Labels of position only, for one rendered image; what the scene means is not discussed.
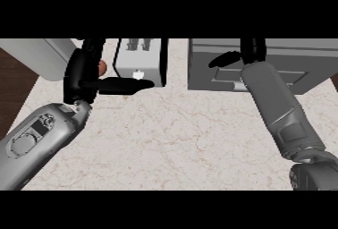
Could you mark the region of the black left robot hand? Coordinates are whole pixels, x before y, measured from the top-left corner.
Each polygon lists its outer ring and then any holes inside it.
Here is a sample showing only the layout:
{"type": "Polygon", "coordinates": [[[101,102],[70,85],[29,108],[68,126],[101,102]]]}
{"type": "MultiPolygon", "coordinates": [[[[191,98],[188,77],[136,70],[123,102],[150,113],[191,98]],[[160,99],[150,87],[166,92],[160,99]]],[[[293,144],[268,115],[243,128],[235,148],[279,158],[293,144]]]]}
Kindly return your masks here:
{"type": "Polygon", "coordinates": [[[104,38],[85,38],[82,48],[77,48],[71,54],[64,78],[64,102],[70,105],[80,100],[92,104],[96,94],[129,96],[155,87],[151,80],[121,77],[99,78],[105,43],[104,38]]]}

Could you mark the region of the dark grey cabinet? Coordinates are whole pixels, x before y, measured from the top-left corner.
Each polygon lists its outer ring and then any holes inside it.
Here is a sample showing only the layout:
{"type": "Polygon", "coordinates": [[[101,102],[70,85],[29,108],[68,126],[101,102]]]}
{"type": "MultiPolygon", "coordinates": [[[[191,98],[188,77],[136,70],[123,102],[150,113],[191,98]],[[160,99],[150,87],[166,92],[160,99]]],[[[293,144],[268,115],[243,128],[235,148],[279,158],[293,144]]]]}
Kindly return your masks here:
{"type": "MultiPolygon", "coordinates": [[[[338,73],[338,38],[269,38],[269,55],[302,55],[316,57],[331,57],[333,69],[338,73]]],[[[210,53],[216,58],[229,51],[241,50],[238,38],[191,38],[189,39],[189,60],[188,60],[188,80],[189,63],[195,53],[210,53]]]]}

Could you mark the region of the pale grey boxy appliance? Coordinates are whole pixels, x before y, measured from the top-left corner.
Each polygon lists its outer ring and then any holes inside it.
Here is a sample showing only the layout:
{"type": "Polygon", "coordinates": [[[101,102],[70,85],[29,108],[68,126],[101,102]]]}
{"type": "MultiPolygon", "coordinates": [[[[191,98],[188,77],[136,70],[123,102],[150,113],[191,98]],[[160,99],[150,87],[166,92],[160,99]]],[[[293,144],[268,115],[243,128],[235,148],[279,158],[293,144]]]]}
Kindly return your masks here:
{"type": "Polygon", "coordinates": [[[167,84],[167,38],[121,38],[114,57],[114,70],[120,77],[151,80],[157,87],[167,84]]]}

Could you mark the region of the dark grey drawer front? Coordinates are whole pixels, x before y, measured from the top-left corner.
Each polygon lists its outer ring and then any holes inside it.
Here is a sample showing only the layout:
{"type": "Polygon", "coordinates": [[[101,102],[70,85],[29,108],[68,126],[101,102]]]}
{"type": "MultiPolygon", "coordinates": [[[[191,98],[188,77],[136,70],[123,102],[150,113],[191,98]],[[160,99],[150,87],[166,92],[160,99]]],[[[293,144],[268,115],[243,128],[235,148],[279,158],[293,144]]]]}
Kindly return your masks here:
{"type": "MultiPolygon", "coordinates": [[[[247,92],[241,79],[244,62],[210,68],[216,58],[210,53],[195,53],[189,63],[188,89],[247,92]]],[[[275,66],[296,95],[306,94],[336,74],[333,58],[302,55],[269,55],[268,62],[275,66]]]]}

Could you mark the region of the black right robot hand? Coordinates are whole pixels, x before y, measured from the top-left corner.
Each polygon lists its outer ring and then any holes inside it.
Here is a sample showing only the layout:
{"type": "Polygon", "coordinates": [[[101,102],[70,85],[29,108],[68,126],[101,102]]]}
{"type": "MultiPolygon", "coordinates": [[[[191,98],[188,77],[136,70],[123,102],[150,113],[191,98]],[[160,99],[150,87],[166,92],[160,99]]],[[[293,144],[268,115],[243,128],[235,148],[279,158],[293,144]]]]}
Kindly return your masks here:
{"type": "Polygon", "coordinates": [[[265,62],[268,56],[268,45],[266,39],[263,38],[243,38],[241,39],[241,50],[229,51],[222,54],[209,63],[209,67],[225,67],[240,61],[244,64],[253,64],[257,62],[265,62]]]}

